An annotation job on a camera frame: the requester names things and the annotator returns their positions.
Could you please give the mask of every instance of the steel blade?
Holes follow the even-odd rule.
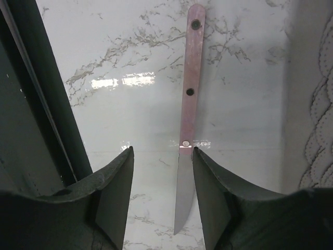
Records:
[[[179,155],[174,234],[185,225],[191,212],[195,193],[193,163],[191,155]]]

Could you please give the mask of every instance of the knife blade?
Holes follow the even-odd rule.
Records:
[[[174,235],[185,225],[195,193],[192,153],[205,16],[199,4],[188,10]]]

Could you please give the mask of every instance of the white marble surface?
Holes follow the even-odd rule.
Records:
[[[197,145],[280,191],[288,35],[298,1],[37,0],[93,170],[134,147],[125,250],[204,249],[197,202],[173,236],[186,16],[194,3],[207,10]]]

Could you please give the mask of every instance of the pink knife handle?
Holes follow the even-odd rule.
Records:
[[[182,118],[179,147],[179,154],[182,155],[192,154],[194,147],[194,125],[197,111],[205,16],[205,9],[199,4],[192,5],[187,15]]]

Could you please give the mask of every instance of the black rivet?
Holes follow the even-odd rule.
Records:
[[[189,95],[189,96],[194,95],[194,89],[188,89],[186,91],[186,94]]]
[[[193,30],[198,30],[201,27],[201,23],[198,19],[194,19],[191,23],[191,27]]]

